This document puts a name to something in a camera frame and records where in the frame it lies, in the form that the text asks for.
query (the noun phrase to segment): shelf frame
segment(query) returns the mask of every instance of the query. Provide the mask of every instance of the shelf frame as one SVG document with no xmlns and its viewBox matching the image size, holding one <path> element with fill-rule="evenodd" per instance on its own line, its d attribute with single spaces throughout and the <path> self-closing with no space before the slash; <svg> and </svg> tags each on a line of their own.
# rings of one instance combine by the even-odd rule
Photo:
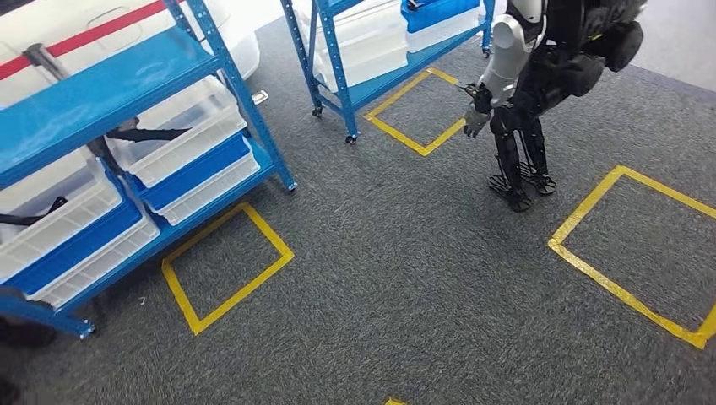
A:
<svg viewBox="0 0 716 405">
<path fill-rule="evenodd" d="M 361 0 L 312 0 L 311 24 L 309 29 L 308 50 L 304 39 L 301 36 L 301 29 L 293 9 L 292 0 L 280 0 L 283 5 L 286 23 L 289 26 L 291 38 L 293 39 L 296 55 L 301 63 L 301 70 L 306 79 L 308 93 L 313 103 L 313 115 L 321 116 L 323 107 L 340 114 L 344 121 L 348 136 L 345 141 L 354 143 L 358 138 L 358 126 L 355 120 L 357 111 L 386 94 L 390 89 L 410 78 L 419 71 L 425 69 L 430 63 L 439 57 L 450 52 L 455 47 L 469 40 L 476 34 L 482 32 L 482 50 L 486 55 L 490 53 L 490 40 L 492 32 L 492 20 L 495 14 L 495 0 L 482 0 L 485 4 L 485 19 L 474 29 L 455 35 L 434 46 L 422 51 L 408 54 L 408 66 L 402 67 L 390 73 L 383 74 L 364 83 L 349 87 L 345 80 L 343 61 L 340 56 L 338 40 L 335 34 L 334 17 L 345 10 L 359 4 Z M 317 20 L 321 20 L 323 34 L 328 46 L 328 55 L 333 65 L 334 77 L 338 91 L 333 93 L 338 99 L 334 103 L 328 97 L 321 94 L 321 87 L 327 86 L 313 73 L 313 60 L 316 49 Z"/>
</svg>

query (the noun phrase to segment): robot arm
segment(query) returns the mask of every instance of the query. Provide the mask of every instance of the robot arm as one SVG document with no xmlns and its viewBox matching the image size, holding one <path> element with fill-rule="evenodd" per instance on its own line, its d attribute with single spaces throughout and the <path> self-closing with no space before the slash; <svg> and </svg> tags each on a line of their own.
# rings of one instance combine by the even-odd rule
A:
<svg viewBox="0 0 716 405">
<path fill-rule="evenodd" d="M 546 1 L 508 0 L 507 11 L 495 18 L 494 55 L 478 83 L 466 89 L 473 103 L 465 114 L 465 133 L 476 135 L 490 120 L 491 110 L 514 95 L 529 55 L 544 36 Z"/>
</svg>

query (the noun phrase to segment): blue metal shelf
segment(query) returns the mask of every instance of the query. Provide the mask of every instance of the blue metal shelf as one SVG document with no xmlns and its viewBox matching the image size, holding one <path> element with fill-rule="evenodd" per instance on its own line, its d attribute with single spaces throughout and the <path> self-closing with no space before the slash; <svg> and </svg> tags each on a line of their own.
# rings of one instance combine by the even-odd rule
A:
<svg viewBox="0 0 716 405">
<path fill-rule="evenodd" d="M 298 26 L 296 14 L 293 10 L 292 0 L 281 0 L 284 9 L 286 22 L 289 25 L 290 33 L 296 47 L 296 55 L 298 56 L 303 75 L 306 79 L 308 92 L 313 102 L 313 114 L 319 116 L 324 106 L 338 112 L 343 116 L 345 126 L 348 129 L 348 137 L 346 142 L 353 143 L 358 137 L 358 127 L 355 122 L 355 114 L 361 108 L 384 95 L 391 88 L 406 80 L 415 73 L 418 73 L 428 64 L 432 63 L 442 55 L 448 53 L 456 46 L 462 44 L 466 40 L 473 37 L 478 32 L 483 33 L 482 49 L 489 51 L 491 39 L 492 18 L 495 13 L 495 0 L 483 0 L 486 9 L 485 20 L 475 29 L 455 35 L 453 38 L 444 40 L 434 46 L 430 46 L 422 51 L 408 54 L 408 65 L 397 69 L 393 72 L 383 74 L 367 82 L 348 87 L 343 61 L 340 56 L 338 40 L 335 34 L 334 17 L 359 3 L 361 0 L 312 0 L 311 11 L 311 27 L 308 37 L 308 48 L 304 44 L 304 38 L 301 36 L 301 30 Z M 331 57 L 333 65 L 334 77 L 338 91 L 334 93 L 339 99 L 339 103 L 327 99 L 320 92 L 321 87 L 325 85 L 313 75 L 313 57 L 316 50 L 317 22 L 321 21 L 323 33 L 326 37 L 326 45 L 328 46 L 328 54 Z"/>
<path fill-rule="evenodd" d="M 0 189 L 220 67 L 175 26 L 0 111 Z"/>
<path fill-rule="evenodd" d="M 253 124 L 257 139 L 250 138 L 249 142 L 259 171 L 177 226 L 157 218 L 160 235 L 154 241 L 63 307 L 50 309 L 0 295 L 0 314 L 20 316 L 84 338 L 94 326 L 72 317 L 71 310 L 229 207 L 266 177 L 277 174 L 289 191 L 296 188 L 206 5 L 202 0 L 186 0 L 213 56 L 197 42 L 178 2 L 164 2 L 176 21 L 175 27 L 0 111 L 4 141 L 0 143 L 0 190 L 218 70 Z"/>
</svg>

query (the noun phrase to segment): white plastic bin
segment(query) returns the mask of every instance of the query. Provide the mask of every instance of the white plastic bin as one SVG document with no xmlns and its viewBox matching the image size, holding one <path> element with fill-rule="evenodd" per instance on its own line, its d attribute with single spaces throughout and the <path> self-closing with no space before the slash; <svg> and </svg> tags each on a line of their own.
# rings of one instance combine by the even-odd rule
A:
<svg viewBox="0 0 716 405">
<path fill-rule="evenodd" d="M 188 101 L 194 104 L 182 104 Z M 152 187 L 246 126 L 233 95 L 207 77 L 139 115 L 140 128 L 190 130 L 172 141 L 108 138 L 107 144 L 126 172 Z"/>
<path fill-rule="evenodd" d="M 423 30 L 408 33 L 408 52 L 414 53 L 455 35 L 472 30 L 480 24 L 478 8 L 458 14 Z"/>
<path fill-rule="evenodd" d="M 344 67 L 345 82 L 348 84 L 348 87 L 355 86 L 356 84 L 361 84 L 385 73 L 390 73 L 395 69 L 403 68 L 408 65 L 408 59 L 406 57 L 407 51 L 408 46 L 405 45 L 396 51 L 381 55 L 374 60 L 369 60 L 353 67 Z M 333 65 L 325 66 L 316 60 L 314 71 L 323 77 L 323 82 L 332 93 L 338 91 Z"/>
<path fill-rule="evenodd" d="M 308 41 L 310 2 L 297 8 L 301 33 Z M 341 61 L 349 86 L 392 72 L 408 64 L 407 21 L 400 13 L 400 0 L 370 0 L 334 19 Z M 314 73 L 323 76 L 330 91 L 338 91 L 323 28 L 318 21 Z"/>
<path fill-rule="evenodd" d="M 45 301 L 54 308 L 62 306 L 149 244 L 159 233 L 156 225 L 143 215 L 112 242 L 54 279 L 29 299 Z"/>
<path fill-rule="evenodd" d="M 260 166 L 253 157 L 251 145 L 245 138 L 243 142 L 251 150 L 251 153 L 211 176 L 208 180 L 194 187 L 166 207 L 155 211 L 155 213 L 165 217 L 172 226 L 177 225 L 256 173 Z"/>
<path fill-rule="evenodd" d="M 80 148 L 0 191 L 0 213 L 44 215 L 57 197 L 68 202 L 31 226 L 0 224 L 0 283 L 37 261 L 122 201 L 104 168 Z"/>
</svg>

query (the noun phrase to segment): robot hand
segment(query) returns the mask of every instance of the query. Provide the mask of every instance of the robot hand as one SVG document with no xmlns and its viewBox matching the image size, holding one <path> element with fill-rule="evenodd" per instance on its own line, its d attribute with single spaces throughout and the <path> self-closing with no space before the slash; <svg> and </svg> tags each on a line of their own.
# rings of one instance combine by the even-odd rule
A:
<svg viewBox="0 0 716 405">
<path fill-rule="evenodd" d="M 490 105 L 492 94 L 484 84 L 481 84 L 480 87 L 477 87 L 476 84 L 468 84 L 461 87 L 461 89 L 472 97 L 473 100 L 465 112 L 463 132 L 469 137 L 477 138 L 477 134 L 492 118 L 492 108 Z"/>
<path fill-rule="evenodd" d="M 490 122 L 491 118 L 491 112 L 479 112 L 475 109 L 475 103 L 470 103 L 468 110 L 465 112 L 464 134 L 472 138 L 477 138 L 477 134 L 485 127 L 487 122 Z"/>
</svg>

